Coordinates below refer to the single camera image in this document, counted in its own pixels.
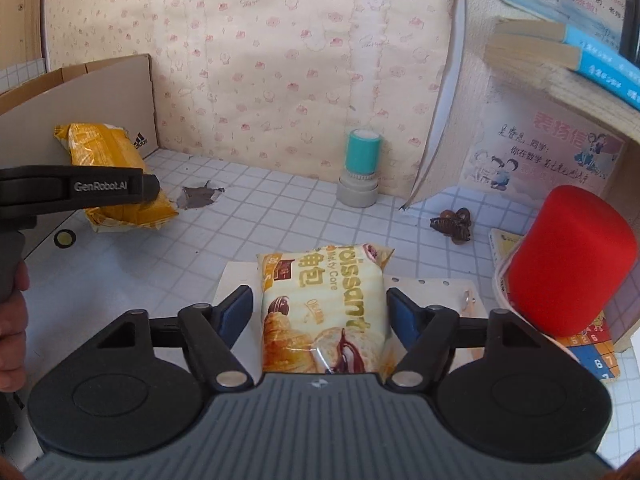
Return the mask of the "person's left hand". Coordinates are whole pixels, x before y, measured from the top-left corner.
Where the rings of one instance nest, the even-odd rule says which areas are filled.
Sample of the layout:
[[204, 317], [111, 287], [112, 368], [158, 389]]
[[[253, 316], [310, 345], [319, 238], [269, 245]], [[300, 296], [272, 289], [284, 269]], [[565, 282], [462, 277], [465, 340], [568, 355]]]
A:
[[28, 311], [24, 292], [29, 289], [27, 266], [21, 261], [15, 271], [12, 294], [0, 309], [0, 390], [15, 392], [26, 382], [26, 328]]

